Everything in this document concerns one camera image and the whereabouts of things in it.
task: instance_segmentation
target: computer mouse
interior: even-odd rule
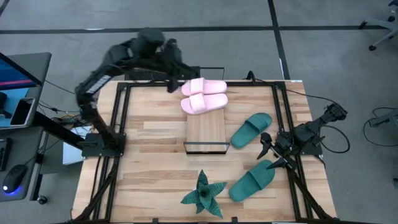
[[[2,182],[2,189],[5,193],[12,193],[21,184],[22,180],[24,179],[24,176],[27,171],[27,166],[26,165],[16,165],[14,166],[7,174],[7,176],[4,178]]]

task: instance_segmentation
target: wooden table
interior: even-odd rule
[[[108,123],[116,85],[117,82],[109,82],[99,95],[98,109]],[[286,81],[286,85],[290,90],[304,93],[301,82]],[[271,115],[273,122],[266,131],[275,139],[278,124],[270,87],[229,87],[226,94],[229,99],[224,109],[227,141],[250,115],[258,112]],[[311,121],[306,97],[291,92],[288,95],[294,125]],[[274,180],[245,201],[234,203],[229,198],[229,188],[259,162],[256,160],[262,149],[259,137],[242,149],[231,146],[225,155],[186,155],[183,142],[187,115],[180,107],[182,98],[178,91],[167,93],[166,87],[132,89],[125,130],[127,144],[119,166],[111,221],[151,222],[153,218],[159,218],[160,222],[230,222],[231,217],[237,217],[240,222],[295,220],[284,169],[276,169]],[[279,101],[286,121],[281,94]],[[275,161],[271,152],[263,159]],[[302,160],[309,191],[327,213],[335,216],[323,164],[313,156],[302,156]],[[73,217],[79,215],[90,201],[96,161],[97,158],[84,161]],[[198,173],[202,169],[210,183],[228,183],[216,197],[223,220],[207,211],[196,215],[195,205],[180,203],[186,194],[195,189]],[[301,214],[305,217],[302,195],[298,189],[297,192]],[[100,218],[104,215],[107,196],[106,192]]]

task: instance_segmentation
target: green slide sandal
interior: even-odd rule
[[[267,170],[272,162],[261,161],[253,169],[246,172],[229,190],[234,202],[241,202],[259,190],[264,189],[275,176],[275,169]]]
[[[245,120],[244,124],[234,133],[231,144],[240,149],[251,142],[271,124],[272,118],[266,113],[256,113]]]

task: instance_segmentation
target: smartphone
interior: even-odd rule
[[[25,126],[27,124],[28,117],[33,109],[34,101],[34,98],[23,98],[19,100],[17,108],[11,118],[11,126]]]

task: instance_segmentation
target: pink slipper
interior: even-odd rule
[[[201,114],[223,108],[228,103],[224,93],[204,95],[198,93],[181,101],[182,109],[188,114]]]
[[[225,93],[226,83],[221,80],[205,80],[205,78],[194,78],[188,80],[181,88],[182,94],[192,96],[197,93],[205,95]]]

